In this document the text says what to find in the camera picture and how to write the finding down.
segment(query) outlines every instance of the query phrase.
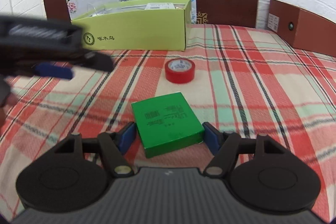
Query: brown box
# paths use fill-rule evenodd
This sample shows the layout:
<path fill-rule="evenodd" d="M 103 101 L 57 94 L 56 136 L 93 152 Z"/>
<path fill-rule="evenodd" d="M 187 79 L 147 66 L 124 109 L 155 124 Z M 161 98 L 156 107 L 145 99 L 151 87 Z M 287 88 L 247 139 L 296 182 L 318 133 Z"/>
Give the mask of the brown box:
<path fill-rule="evenodd" d="M 294 48 L 336 57 L 336 23 L 322 16 L 270 0 L 268 28 Z"/>

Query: red plaid fabric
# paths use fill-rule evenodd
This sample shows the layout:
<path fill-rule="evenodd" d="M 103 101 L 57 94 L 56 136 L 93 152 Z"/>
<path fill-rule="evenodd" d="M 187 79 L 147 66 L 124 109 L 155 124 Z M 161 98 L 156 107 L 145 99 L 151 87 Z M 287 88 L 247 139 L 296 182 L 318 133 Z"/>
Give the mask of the red plaid fabric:
<path fill-rule="evenodd" d="M 294 50 L 276 34 L 245 27 L 194 25 L 185 52 L 110 51 L 112 73 L 74 68 L 71 81 L 11 79 L 19 97 L 8 109 L 0 142 L 0 211 L 21 211 L 15 190 L 19 172 L 68 133 L 95 137 L 133 121 L 131 103 L 182 92 L 200 122 L 255 138 L 267 133 L 319 175 L 314 212 L 336 214 L 336 62 Z M 164 64 L 184 57 L 196 64 L 183 85 L 165 79 Z M 125 156 L 138 166 L 197 166 L 212 155 L 205 144 L 146 159 L 139 138 Z M 248 160 L 242 155 L 240 162 Z"/>

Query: label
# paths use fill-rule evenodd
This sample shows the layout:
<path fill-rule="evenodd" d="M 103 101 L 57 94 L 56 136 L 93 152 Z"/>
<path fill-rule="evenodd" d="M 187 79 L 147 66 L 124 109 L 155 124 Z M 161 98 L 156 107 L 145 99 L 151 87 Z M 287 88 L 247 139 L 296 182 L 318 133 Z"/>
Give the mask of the label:
<path fill-rule="evenodd" d="M 163 115 L 160 115 L 159 110 L 153 110 L 145 113 L 145 118 L 147 120 L 151 120 L 147 123 L 147 126 L 151 127 L 157 124 L 163 124 L 165 127 L 170 127 L 175 125 L 176 119 L 185 119 L 188 117 L 181 105 L 171 105 L 165 107 L 163 112 Z"/>
<path fill-rule="evenodd" d="M 279 26 L 279 17 L 272 14 L 268 14 L 267 27 L 270 28 L 272 31 L 277 32 L 278 26 Z"/>
<path fill-rule="evenodd" d="M 147 3 L 145 10 L 152 9 L 175 9 L 175 6 L 173 3 Z"/>
<path fill-rule="evenodd" d="M 169 68 L 173 71 L 187 71 L 191 69 L 191 67 L 191 63 L 184 59 L 173 60 L 169 63 Z"/>
<path fill-rule="evenodd" d="M 59 31 L 54 29 L 40 28 L 37 26 L 24 26 L 22 24 L 16 25 L 8 32 L 9 35 L 19 35 L 23 37 L 36 37 L 60 40 L 67 37 L 66 31 Z"/>

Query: tape roll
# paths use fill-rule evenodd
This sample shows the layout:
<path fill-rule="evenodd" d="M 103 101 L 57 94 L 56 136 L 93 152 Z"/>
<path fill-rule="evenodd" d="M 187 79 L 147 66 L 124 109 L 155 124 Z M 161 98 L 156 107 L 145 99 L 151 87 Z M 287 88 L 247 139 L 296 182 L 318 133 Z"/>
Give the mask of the tape roll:
<path fill-rule="evenodd" d="M 186 58 L 169 60 L 165 64 L 166 79 L 176 84 L 189 83 L 195 77 L 195 63 Z"/>

